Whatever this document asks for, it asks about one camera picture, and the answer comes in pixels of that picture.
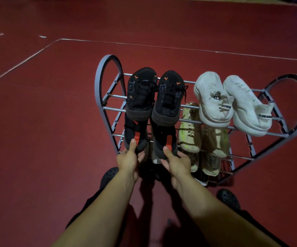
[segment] metal shoe rack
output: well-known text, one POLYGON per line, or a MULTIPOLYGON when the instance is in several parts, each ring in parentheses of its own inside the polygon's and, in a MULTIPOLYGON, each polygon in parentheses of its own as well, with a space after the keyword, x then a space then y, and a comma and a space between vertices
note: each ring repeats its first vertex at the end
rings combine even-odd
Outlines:
MULTIPOLYGON (((113 143, 114 151, 115 151, 116 154, 120 153, 119 150, 121 148, 121 144, 123 142, 123 137, 124 137, 124 130, 123 130, 122 134, 115 134, 114 133, 115 132, 115 127, 116 127, 116 125, 118 123, 118 120, 121 117, 121 114, 123 112, 126 112, 125 106, 126 106, 127 96, 126 96, 126 87, 125 87, 125 83, 124 83, 124 76, 131 76, 131 75, 132 74, 123 73, 121 63, 120 63, 119 59, 115 55, 106 55, 106 56, 104 56, 101 59, 99 65, 98 65, 97 71, 96 71, 96 77, 95 77, 95 98, 96 98, 96 103, 97 103, 100 115, 101 115, 101 117, 102 117, 102 119, 104 121, 106 130, 109 133, 109 138, 113 143), (118 75, 116 76, 116 78, 112 82, 112 85, 109 87, 107 93, 102 95, 103 74, 104 74, 104 70, 105 70, 107 64, 110 61, 113 61, 116 64, 116 66, 118 68, 118 75), (118 85, 118 83, 121 84, 122 95, 113 95, 112 92, 115 89, 115 87, 118 85), (107 106, 107 102, 108 102, 108 99, 110 97, 123 99, 124 101, 123 101, 121 107, 120 108, 114 108, 114 107, 107 106), (118 114, 117 114, 116 118, 114 120, 111 120, 111 122, 110 122, 110 120, 109 120, 109 118, 108 118, 108 116, 106 114, 106 110, 118 111, 118 114)), ((268 101, 274 101, 272 96, 270 95, 270 90, 274 86, 276 86, 277 84, 281 83, 284 79, 293 79, 293 80, 297 81, 297 74, 285 74, 285 75, 282 75, 282 76, 274 79, 272 82, 270 82, 264 89, 252 89, 252 91, 259 92, 258 99, 260 99, 260 100, 265 98, 268 101)), ((189 83, 189 84, 194 84, 195 83, 193 81, 184 81, 184 82, 189 83)), ((191 109, 199 109, 199 107, 195 107, 195 106, 181 105, 181 107, 186 107, 186 108, 191 108, 191 109)), ((275 136, 276 141, 274 141, 272 144, 270 144, 269 146, 267 146, 266 148, 264 148, 260 152, 256 152, 255 147, 254 147, 253 142, 252 142, 251 136, 246 134, 247 147, 249 148, 250 157, 234 155, 234 154, 232 154, 232 149, 230 148, 228 158, 224 159, 224 160, 226 160, 226 161, 228 161, 230 163, 229 171, 221 170, 220 174, 215 179, 216 181, 210 181, 209 180, 209 185, 212 185, 212 186, 221 185, 222 183, 227 181, 230 177, 232 177, 233 175, 238 173, 240 170, 242 170, 244 167, 252 164, 254 161, 256 161, 258 159, 262 159, 263 157, 265 157, 269 153, 273 152, 274 150, 281 147, 286 142, 290 141, 291 139, 293 139, 294 137, 297 136, 297 125, 293 129, 288 129, 287 128, 286 121, 284 120, 284 118, 283 118, 277 104, 274 105, 273 113, 274 113, 274 116, 273 116, 272 119, 276 120, 279 123, 281 133, 268 132, 267 135, 275 136), (243 164, 241 164, 240 166, 235 167, 234 160, 233 160, 234 158, 241 158, 241 159, 245 159, 246 161, 243 164)), ((201 124, 200 121, 192 121, 192 120, 184 120, 184 119, 179 119, 179 121, 201 124)), ((229 135, 232 134, 235 130, 238 130, 236 127, 233 127, 233 126, 229 126, 227 128, 230 129, 229 135)))

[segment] red floor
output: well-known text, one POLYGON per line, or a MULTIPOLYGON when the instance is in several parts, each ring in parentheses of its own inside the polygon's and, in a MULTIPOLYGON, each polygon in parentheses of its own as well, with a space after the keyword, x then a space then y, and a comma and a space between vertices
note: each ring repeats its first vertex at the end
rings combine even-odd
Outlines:
MULTIPOLYGON (((0 33, 5 34, 0 36, 0 75, 60 37, 297 59, 297 7, 122 1, 0 0, 0 33)), ((174 69, 195 81, 209 70, 221 79, 237 74, 252 88, 297 73, 297 61, 279 58, 97 42, 52 44, 0 78, 0 246, 50 245, 116 165, 93 92, 97 65, 106 54, 117 55, 127 73, 150 66, 159 75, 174 69)), ((112 66, 108 70, 103 90, 116 74, 112 66)), ((191 87, 187 101, 195 100, 191 87)), ((297 86, 285 83, 273 96, 294 124, 297 86)), ((238 153, 245 147, 240 137, 231 138, 238 153)), ((262 147, 266 141, 270 138, 257 143, 262 147)), ((230 188, 242 208, 291 246, 297 246, 295 164, 297 138, 239 173, 230 188)), ((140 184, 130 201, 137 216, 143 206, 140 184)), ((162 246, 168 219, 180 225, 170 196, 156 182, 150 246, 162 246)))

